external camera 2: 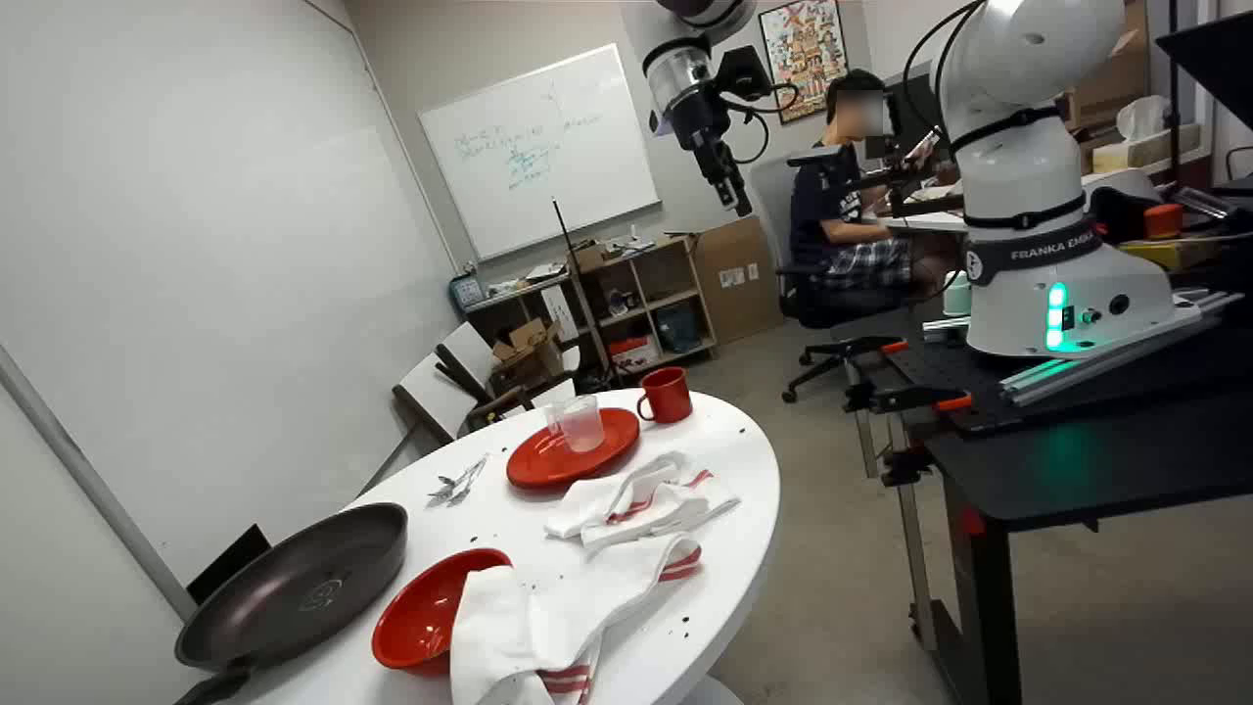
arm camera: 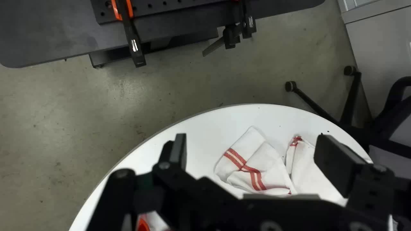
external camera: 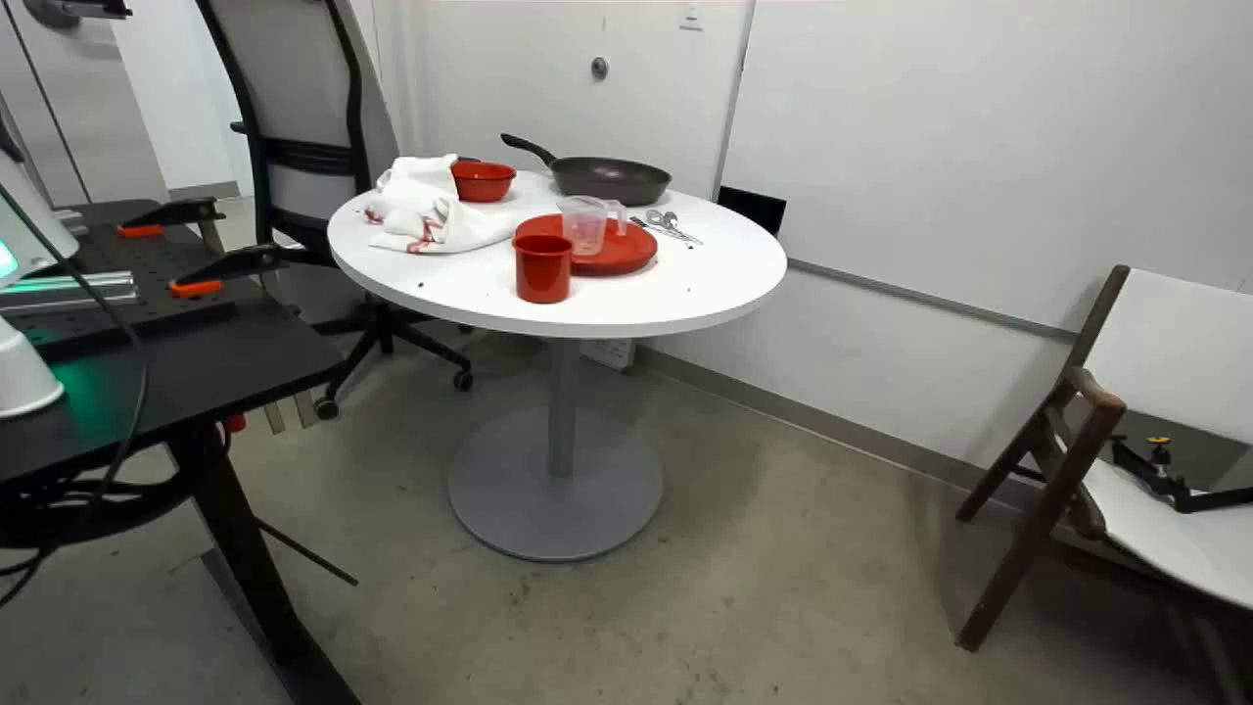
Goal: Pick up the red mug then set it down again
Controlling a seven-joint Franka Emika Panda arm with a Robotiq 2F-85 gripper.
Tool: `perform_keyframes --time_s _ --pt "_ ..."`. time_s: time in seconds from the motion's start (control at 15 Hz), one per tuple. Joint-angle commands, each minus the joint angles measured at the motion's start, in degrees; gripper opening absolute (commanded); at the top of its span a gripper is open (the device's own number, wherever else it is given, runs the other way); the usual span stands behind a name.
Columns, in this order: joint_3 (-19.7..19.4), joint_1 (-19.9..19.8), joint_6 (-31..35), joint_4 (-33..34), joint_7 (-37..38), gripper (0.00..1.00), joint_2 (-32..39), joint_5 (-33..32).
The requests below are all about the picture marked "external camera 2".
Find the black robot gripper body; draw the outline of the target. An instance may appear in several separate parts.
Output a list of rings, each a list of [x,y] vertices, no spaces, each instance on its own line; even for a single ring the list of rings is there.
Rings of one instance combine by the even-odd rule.
[[[723,146],[729,109],[712,87],[681,88],[665,105],[665,119],[707,182],[723,182],[732,174],[732,156]]]

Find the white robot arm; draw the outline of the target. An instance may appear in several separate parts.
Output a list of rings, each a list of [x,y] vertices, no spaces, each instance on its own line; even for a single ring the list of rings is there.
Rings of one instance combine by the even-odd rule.
[[[712,45],[754,0],[614,0],[674,134],[716,194],[746,212],[729,156]],[[933,69],[958,164],[972,319],[986,354],[1096,354],[1182,317],[1157,264],[1108,245],[1080,189],[1080,147],[1053,99],[1117,44],[1125,0],[973,0]]]

